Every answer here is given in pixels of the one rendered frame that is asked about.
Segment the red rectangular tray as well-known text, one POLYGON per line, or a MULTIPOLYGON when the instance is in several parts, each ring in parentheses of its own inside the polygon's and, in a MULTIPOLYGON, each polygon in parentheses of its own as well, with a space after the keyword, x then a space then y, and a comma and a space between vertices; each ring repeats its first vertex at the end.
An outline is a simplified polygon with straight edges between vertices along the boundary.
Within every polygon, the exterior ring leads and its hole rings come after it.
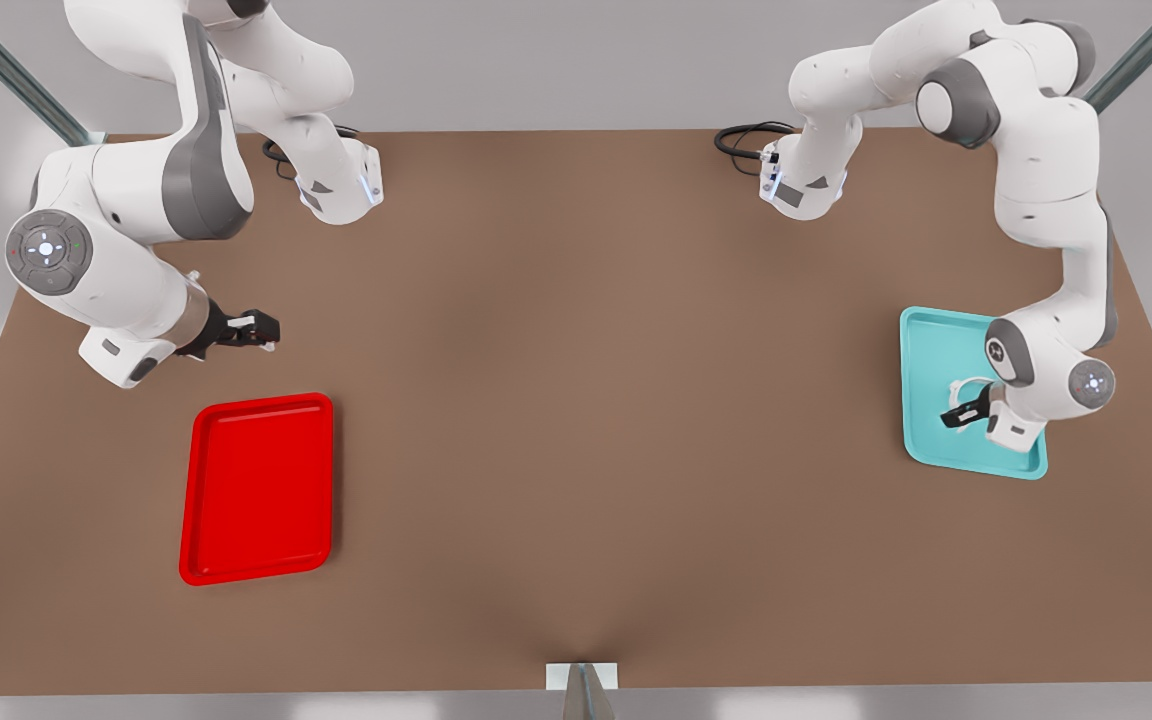
POLYGON ((180 578, 312 571, 333 537, 334 407, 321 393, 205 407, 194 423, 180 578))

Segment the silver frame post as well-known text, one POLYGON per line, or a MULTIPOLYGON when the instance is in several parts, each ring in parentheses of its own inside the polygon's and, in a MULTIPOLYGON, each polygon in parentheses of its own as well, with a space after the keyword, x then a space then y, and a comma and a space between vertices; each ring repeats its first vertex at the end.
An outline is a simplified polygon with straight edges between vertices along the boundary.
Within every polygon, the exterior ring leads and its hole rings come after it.
POLYGON ((108 141, 106 132, 88 131, 1 44, 0 83, 68 146, 100 145, 108 141))
POLYGON ((1134 45, 1126 50, 1111 69, 1098 79, 1083 99, 1097 111, 1098 114, 1108 109, 1112 103, 1124 94, 1134 82, 1139 79, 1142 74, 1152 65, 1152 26, 1149 26, 1134 45))
POLYGON ((563 691, 562 720, 617 720, 608 689, 620 688, 616 662, 547 664, 548 691, 563 691))

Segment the teal rectangular tray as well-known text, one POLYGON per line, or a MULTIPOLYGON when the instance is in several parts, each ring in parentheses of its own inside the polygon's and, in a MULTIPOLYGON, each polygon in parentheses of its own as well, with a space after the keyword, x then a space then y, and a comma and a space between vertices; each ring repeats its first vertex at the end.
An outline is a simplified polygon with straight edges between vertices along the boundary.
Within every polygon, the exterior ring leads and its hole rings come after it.
POLYGON ((952 381, 996 378, 982 351, 992 316, 908 306, 900 316, 902 435, 905 450, 924 464, 973 473, 1038 480, 1048 470, 1046 439, 1038 435, 1026 454, 986 438, 986 420, 963 430, 946 429, 952 381))

